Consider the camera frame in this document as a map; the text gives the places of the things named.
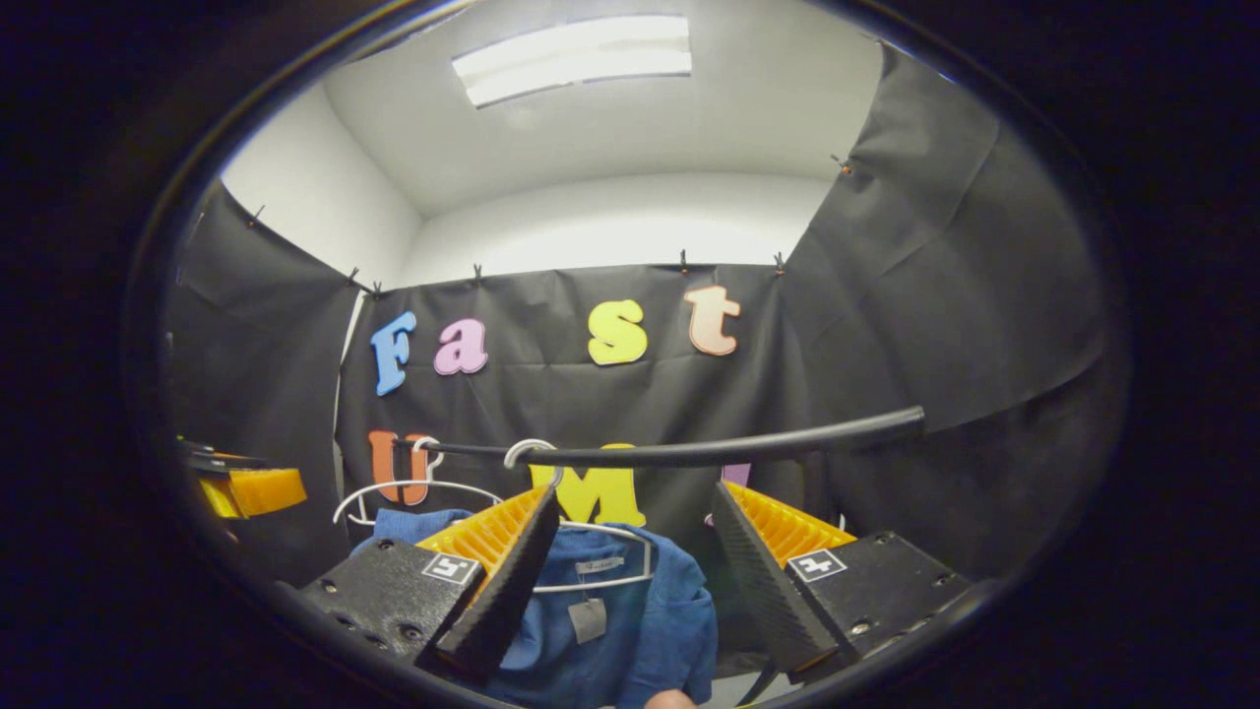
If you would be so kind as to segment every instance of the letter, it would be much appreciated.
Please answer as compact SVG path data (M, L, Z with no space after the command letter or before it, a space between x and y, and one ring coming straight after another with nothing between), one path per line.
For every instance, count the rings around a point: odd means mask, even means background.
M752 470L752 463L732 463L730 466L722 466L722 480L731 481L737 486L748 487L748 472ZM713 526L713 515L704 515L704 524Z
M481 320L455 320L446 325L437 339L442 348L433 358L433 369L444 378L455 373L471 375L480 372L490 359L485 353L485 324Z
M634 448L629 443L610 443L604 448ZM529 466L529 477L534 487L551 485L554 468L551 466ZM600 504L600 514L595 524L622 523L641 528L648 518L639 511L634 492L633 468L590 468L586 476L577 477L573 468L564 468L556 497L564 515L575 523L587 523L595 504Z
M411 356L404 331L416 329L416 315L407 310L394 321L378 329L372 335L372 348L377 350L377 397L384 397L402 387L407 375L398 369L406 365Z
M643 358L648 350L648 332L635 322L643 321L643 307L634 300L609 300L591 309L586 325L593 337L586 343L596 365L624 365Z
M368 445L372 446L372 482L379 485L383 482L394 482L398 479L394 477L393 462L394 462L394 445L393 442L398 438L393 432L387 431L374 431L368 434ZM415 442L423 438L422 434L413 433L407 437L407 441ZM425 451L420 453L411 453L411 479L413 481L422 481L428 477L425 470L428 466L428 456ZM402 487L383 487L378 490L381 495L384 496L389 502L398 502L398 491L402 490L403 505L420 505L428 497L427 485L408 485Z
M692 344L701 351L716 354L718 358L735 351L737 341L733 336L722 334L722 317L724 315L738 317L740 303L726 298L726 288L721 285L709 285L688 290L683 300L694 305L692 324L687 330L692 336Z

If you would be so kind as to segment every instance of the white wire hanger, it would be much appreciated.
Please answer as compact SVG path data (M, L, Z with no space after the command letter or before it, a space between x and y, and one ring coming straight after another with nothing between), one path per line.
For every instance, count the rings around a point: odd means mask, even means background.
M423 451L425 456L427 457L428 456L428 451L425 451L423 448L421 448L421 445L423 445L423 443L441 443L441 442L437 441L436 438L431 437L431 436L426 436L426 437L416 441L416 443L411 447L411 452L412 453L420 453L420 452ZM363 502L363 496L367 495L367 494L369 494L369 492L372 492L372 491L374 491L374 490L386 490L386 489L389 489L389 487L402 487L402 486L408 486L408 485L431 485L433 487L451 487L451 489L455 489L455 490L464 490L464 491L467 491L467 492L475 492L478 495L484 495L484 496L489 497L493 501L494 505L498 505L498 504L503 502L503 500L499 499L496 495L494 495L491 492L486 492L486 491L481 490L480 487L472 487L470 485L460 485L457 482L435 481L433 480L433 468L441 466L442 465L442 460L445 457L446 457L445 453L438 453L437 458L435 458L432 462L430 462L430 463L427 463L425 466L425 480L421 480L421 481L383 482L383 484L378 484L378 485L369 485L367 487L360 487L359 490L354 491L349 497L346 497L345 500L343 500L340 505L336 506L336 510L333 511L333 524L335 525L338 523L338 520L341 519L341 513L350 505L350 502L354 502L355 500L358 500L359 501L359 516L355 518L353 514L346 513L345 518L348 520L350 520L352 523L357 524L357 525L374 526L377 523L368 519L368 508Z
M423 452L427 456L428 451L425 450L425 448L421 448L421 446L425 445L425 443L441 443L441 442L438 442L433 437L426 436L423 438L417 440L416 443L412 445L412 448L411 448L412 453ZM536 450L536 448L546 448L548 451L554 451L556 450L554 446L547 443L546 441L537 440L537 438L527 438L524 441L520 441L520 442L513 445L512 448L508 450L508 455L504 456L504 458L503 458L503 466L507 470L509 470L509 471L513 470L513 468L515 468L517 467L517 458L522 453L524 453L525 451L532 451L532 450ZM494 495L494 494L491 494L489 491L481 490L480 487L472 487L470 485L461 485L461 484L455 484L455 482L435 481L433 480L433 468L436 468L437 466L440 466L442 463L444 458L445 458L445 455L444 453L438 453L437 458L435 458L431 463L426 462L427 465L425 466L425 480L383 482L383 484L377 484L377 485L369 485L367 487L360 487L359 490L357 490L353 494L350 494L349 497L346 497L345 500L343 500L340 505L336 506L336 510L333 511L333 524L335 525L338 523L338 520L341 519L341 513L344 513L345 509L349 508L349 505L352 502L354 502L355 500L358 500L359 501L359 518L355 518L353 514L346 513L346 515L345 515L346 519L350 520L352 523L355 523L355 524L359 524L359 525L374 526L375 521L368 519L368 509L367 509L367 505L363 502L363 496L367 495L367 494L369 494L369 492L372 492L372 491L375 491L375 490L384 490L384 489L389 489L389 487L402 487L402 486L408 486L408 485L431 485L431 486L435 486L435 487L450 487L450 489L455 489L455 490L464 490L464 491L467 491L467 492L475 492L478 495L484 495L485 497L489 497L491 500L493 505L499 505L499 504L503 502L503 500L499 496L496 496L496 495ZM563 467L556 466L554 471L556 472L554 472L554 475L552 475L552 480L551 480L551 484L549 484L551 487L558 487L561 480L564 476L564 468ZM561 520L559 526L568 528L568 529L595 530L595 531L598 531L598 533L604 533L604 534L612 535L612 536L620 536L620 538L629 539L629 540L633 540L633 542L638 542L639 544L643 544L643 573L639 574L638 577L630 577L630 578L624 578L624 579L614 579L614 581L607 581L607 582L590 582L590 583L578 583L578 584L568 584L568 586L538 586L538 587L534 587L534 593L563 593L563 592L568 592L568 591L587 591L587 589L592 589L592 588L609 588L609 587L615 587L615 586L626 586L626 584L631 584L631 583L644 582L644 581L648 581L648 579L650 579L653 577L654 572L651 569L651 549L655 545L650 540L648 540L645 538L641 538L641 536L639 536L639 535L636 535L636 534L634 534L631 531L626 531L626 530L617 529L617 528L610 528L610 526L605 526L605 525L588 525L588 524L585 524L585 523L571 523L568 520Z
M546 448L548 451L556 451L556 447L547 443L546 441L538 438L527 438L524 441L517 442L508 450L508 455L503 457L503 467L507 470L513 470L517 467L517 458L525 451L534 448ZM554 474L552 475L552 487L558 487L559 481L564 477L564 468L556 466ZM605 525L588 525L586 523L571 523L568 520L561 520L559 526L578 530L595 530L612 536L625 538L633 542L643 544L643 573L638 577L629 577L625 579L614 579L607 582L587 582L576 583L567 586L536 586L534 593L564 593L568 591L587 591L592 588L610 588L614 586L626 586L631 583L645 582L653 577L651 569L651 548L654 547L651 542L646 538L641 538L631 531L626 531L617 528L610 528Z

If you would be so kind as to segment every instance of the ceiling light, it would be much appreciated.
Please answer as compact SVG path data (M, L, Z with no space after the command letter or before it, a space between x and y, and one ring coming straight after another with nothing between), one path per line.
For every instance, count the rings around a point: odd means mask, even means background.
M523 34L451 60L476 107L585 81L689 76L687 18L601 18Z

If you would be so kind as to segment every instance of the blue shirt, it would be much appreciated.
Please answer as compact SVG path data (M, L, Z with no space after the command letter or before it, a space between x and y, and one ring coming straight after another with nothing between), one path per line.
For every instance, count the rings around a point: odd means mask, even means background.
M423 515L381 510L373 535L416 544L467 516L462 510ZM585 592L536 593L499 671L480 691L524 706L564 709L610 704L641 709L667 689L680 689L697 704L708 701L717 659L717 616L713 598L704 589L704 574L669 539L629 525L610 526L655 544L653 578ZM576 563L610 558L624 563L578 578ZM537 586L614 581L641 573L643 544L595 530L561 528ZM585 598L604 601L607 630L578 645L568 608Z

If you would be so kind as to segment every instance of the garment label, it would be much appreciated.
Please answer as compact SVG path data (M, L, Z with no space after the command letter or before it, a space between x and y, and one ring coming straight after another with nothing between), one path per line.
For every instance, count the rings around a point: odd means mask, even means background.
M598 572L607 572L609 569L616 569L621 564L625 564L625 557L609 557L607 559L596 559L595 562L578 562L573 564L577 569L577 576L596 574Z
M573 621L573 635L577 644L595 640L609 630L609 616L604 610L602 598L590 598L568 607L568 618Z

